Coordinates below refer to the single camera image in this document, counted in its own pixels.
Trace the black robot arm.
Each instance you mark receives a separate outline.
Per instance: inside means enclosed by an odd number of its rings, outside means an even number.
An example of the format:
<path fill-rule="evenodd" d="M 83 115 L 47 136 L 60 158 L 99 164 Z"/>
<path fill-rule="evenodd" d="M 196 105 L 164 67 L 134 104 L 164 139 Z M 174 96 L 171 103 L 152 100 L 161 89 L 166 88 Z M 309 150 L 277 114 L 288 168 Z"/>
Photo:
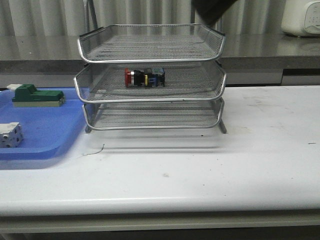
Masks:
<path fill-rule="evenodd" d="M 213 26 L 237 0 L 192 0 L 191 4 L 207 26 Z"/>

